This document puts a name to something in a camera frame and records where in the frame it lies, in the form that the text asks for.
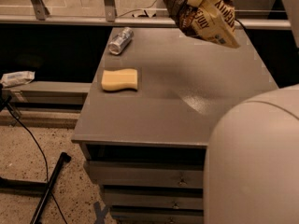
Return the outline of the brown chip bag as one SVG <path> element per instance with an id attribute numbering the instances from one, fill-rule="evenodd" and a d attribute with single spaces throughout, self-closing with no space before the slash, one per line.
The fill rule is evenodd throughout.
<path id="1" fill-rule="evenodd" d="M 239 47 L 235 39 L 233 0 L 163 0 L 169 17 L 188 37 L 227 48 Z"/>

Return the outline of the yellow sponge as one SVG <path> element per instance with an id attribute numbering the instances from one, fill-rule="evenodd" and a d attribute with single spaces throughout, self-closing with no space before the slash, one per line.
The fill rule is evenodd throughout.
<path id="1" fill-rule="evenodd" d="M 104 70 L 101 80 L 104 91 L 120 91 L 124 89 L 138 89 L 138 73 L 135 69 Z"/>

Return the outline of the grey drawer cabinet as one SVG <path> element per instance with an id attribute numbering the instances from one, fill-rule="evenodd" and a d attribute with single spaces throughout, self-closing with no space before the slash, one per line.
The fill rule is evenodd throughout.
<path id="1" fill-rule="evenodd" d="M 175 28 L 136 28 L 120 56 L 105 52 L 73 142 L 120 224 L 204 224 L 209 136 L 232 107 L 277 84 L 246 34 L 239 48 Z M 104 91 L 104 70 L 135 69 L 138 89 Z"/>

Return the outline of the silver drink can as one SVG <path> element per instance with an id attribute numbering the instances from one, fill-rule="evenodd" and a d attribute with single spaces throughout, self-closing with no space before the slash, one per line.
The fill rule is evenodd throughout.
<path id="1" fill-rule="evenodd" d="M 120 55 L 134 37 L 130 27 L 123 28 L 108 44 L 108 50 L 113 55 Z"/>

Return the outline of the black tripod stand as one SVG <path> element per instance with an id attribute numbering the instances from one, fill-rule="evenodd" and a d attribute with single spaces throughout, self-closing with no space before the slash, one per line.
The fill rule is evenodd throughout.
<path id="1" fill-rule="evenodd" d="M 67 153 L 62 152 L 48 182 L 12 180 L 0 177 L 0 191 L 8 194 L 39 197 L 40 200 L 30 224 L 41 224 L 41 216 L 48 203 L 59 173 L 62 171 L 64 164 L 70 161 L 71 157 Z"/>

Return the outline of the metal window railing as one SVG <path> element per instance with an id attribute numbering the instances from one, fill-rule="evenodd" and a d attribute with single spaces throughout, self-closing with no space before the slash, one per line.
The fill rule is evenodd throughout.
<path id="1" fill-rule="evenodd" d="M 237 27 L 289 30 L 276 0 L 234 0 Z M 173 27 L 162 0 L 0 0 L 1 23 Z"/>

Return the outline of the white wipes packet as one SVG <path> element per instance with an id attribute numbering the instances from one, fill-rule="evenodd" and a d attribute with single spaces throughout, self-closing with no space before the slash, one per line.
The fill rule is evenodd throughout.
<path id="1" fill-rule="evenodd" d="M 6 73 L 2 75 L 0 83 L 4 88 L 28 84 L 35 79 L 35 73 L 31 71 L 21 71 Z"/>

